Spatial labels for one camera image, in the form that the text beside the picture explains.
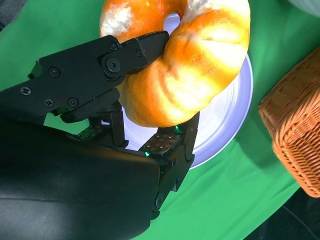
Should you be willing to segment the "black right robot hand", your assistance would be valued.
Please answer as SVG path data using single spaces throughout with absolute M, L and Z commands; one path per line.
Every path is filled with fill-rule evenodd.
M 40 58 L 0 93 L 1 239 L 130 240 L 149 228 L 195 159 L 200 116 L 129 150 L 117 87 L 168 39 L 98 38 Z

